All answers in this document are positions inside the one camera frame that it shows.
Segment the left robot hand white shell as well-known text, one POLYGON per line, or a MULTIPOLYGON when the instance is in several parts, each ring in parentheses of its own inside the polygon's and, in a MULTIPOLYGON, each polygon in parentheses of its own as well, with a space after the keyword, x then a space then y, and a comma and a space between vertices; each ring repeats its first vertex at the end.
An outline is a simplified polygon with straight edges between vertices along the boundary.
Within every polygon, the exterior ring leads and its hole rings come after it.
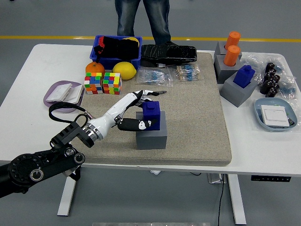
POLYGON ((107 136, 107 133, 111 127, 117 125, 119 130, 122 131, 143 131, 153 126, 158 120, 137 120, 124 118, 125 111, 132 107, 141 107, 144 102, 151 102, 148 98, 149 95, 158 96, 166 93, 165 91, 151 91, 151 90, 139 90, 126 94, 115 105, 113 105, 102 117, 97 119, 91 119, 84 131, 93 140, 102 140, 107 136))

